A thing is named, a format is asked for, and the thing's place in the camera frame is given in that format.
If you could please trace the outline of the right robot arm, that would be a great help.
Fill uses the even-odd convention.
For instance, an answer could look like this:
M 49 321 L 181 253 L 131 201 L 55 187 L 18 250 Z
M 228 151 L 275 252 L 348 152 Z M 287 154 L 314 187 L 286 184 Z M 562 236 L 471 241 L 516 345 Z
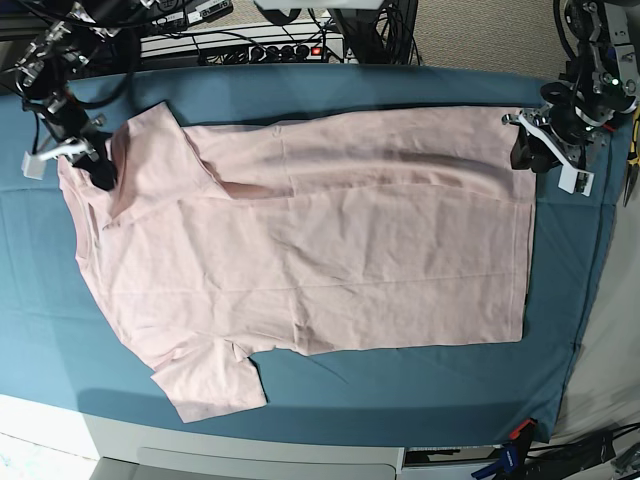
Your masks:
M 117 183 L 117 168 L 109 159 L 110 135 L 99 127 L 101 117 L 90 110 L 104 108 L 129 87 L 141 60 L 137 32 L 151 1 L 68 1 L 65 13 L 33 4 L 33 13 L 53 23 L 31 41 L 11 71 L 22 109 L 31 112 L 38 128 L 45 127 L 55 145 L 46 149 L 34 139 L 22 161 L 22 173 L 30 179 L 44 176 L 47 162 L 63 157 L 71 166 L 89 174 L 94 186 L 110 191 Z M 70 78 L 87 67 L 111 41 L 128 39 L 129 64 L 114 89 L 103 99 L 82 101 L 69 89 Z

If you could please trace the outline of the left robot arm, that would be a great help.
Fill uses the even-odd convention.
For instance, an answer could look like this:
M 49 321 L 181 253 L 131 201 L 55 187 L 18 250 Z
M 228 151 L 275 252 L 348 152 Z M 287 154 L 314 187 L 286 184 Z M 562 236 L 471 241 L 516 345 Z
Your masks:
M 540 88 L 544 105 L 519 112 L 584 169 L 588 150 L 639 103 L 636 53 L 621 3 L 555 1 L 554 23 L 568 57 L 565 71 Z

